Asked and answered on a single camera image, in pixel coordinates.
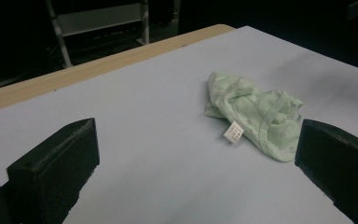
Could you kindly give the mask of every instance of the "care label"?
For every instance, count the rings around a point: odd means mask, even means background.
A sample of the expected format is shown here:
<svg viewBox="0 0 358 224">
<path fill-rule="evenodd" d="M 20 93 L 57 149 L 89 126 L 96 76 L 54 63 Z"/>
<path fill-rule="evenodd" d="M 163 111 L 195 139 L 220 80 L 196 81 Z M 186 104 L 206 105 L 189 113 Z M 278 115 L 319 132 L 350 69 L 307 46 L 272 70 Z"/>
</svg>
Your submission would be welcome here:
<svg viewBox="0 0 358 224">
<path fill-rule="evenodd" d="M 225 136 L 225 138 L 231 143 L 236 143 L 240 140 L 242 133 L 243 128 L 234 120 L 223 136 Z"/>
</svg>

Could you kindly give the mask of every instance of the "table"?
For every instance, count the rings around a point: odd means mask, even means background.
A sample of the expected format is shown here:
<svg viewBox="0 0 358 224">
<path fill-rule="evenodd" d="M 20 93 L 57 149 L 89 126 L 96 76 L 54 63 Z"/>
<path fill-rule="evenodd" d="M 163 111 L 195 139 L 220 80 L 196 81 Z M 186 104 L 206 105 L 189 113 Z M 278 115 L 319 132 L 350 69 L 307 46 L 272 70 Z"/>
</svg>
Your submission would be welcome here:
<svg viewBox="0 0 358 224">
<path fill-rule="evenodd" d="M 251 27 L 188 36 L 211 33 L 221 35 L 182 48 L 179 36 L 124 52 L 119 64 L 101 59 L 0 90 L 0 184 L 14 160 L 93 117 L 101 165 L 64 223 L 351 223 L 293 162 L 244 137 L 231 145 L 229 123 L 203 112 L 219 70 L 288 91 L 304 118 L 358 136 L 358 68 Z"/>
</svg>

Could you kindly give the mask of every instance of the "wooden strip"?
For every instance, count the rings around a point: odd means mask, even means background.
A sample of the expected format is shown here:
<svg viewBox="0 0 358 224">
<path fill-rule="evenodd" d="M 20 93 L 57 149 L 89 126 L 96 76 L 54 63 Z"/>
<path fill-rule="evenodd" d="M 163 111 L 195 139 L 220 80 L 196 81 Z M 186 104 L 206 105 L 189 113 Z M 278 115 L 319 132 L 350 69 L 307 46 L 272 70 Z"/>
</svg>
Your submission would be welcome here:
<svg viewBox="0 0 358 224">
<path fill-rule="evenodd" d="M 0 108 L 17 104 L 232 30 L 234 28 L 230 26 L 218 24 L 0 88 Z"/>
</svg>

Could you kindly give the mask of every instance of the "white table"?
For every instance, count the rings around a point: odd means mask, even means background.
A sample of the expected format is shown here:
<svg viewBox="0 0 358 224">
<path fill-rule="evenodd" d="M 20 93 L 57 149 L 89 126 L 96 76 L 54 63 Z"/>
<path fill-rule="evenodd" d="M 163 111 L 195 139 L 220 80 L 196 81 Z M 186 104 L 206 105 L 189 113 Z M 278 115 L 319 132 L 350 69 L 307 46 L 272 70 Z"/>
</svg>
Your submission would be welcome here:
<svg viewBox="0 0 358 224">
<path fill-rule="evenodd" d="M 203 115 L 213 70 L 301 99 L 306 119 L 358 136 L 358 68 L 251 27 L 0 109 L 6 168 L 70 122 L 96 118 L 101 165 L 64 223 L 351 223 L 293 162 Z"/>
</svg>

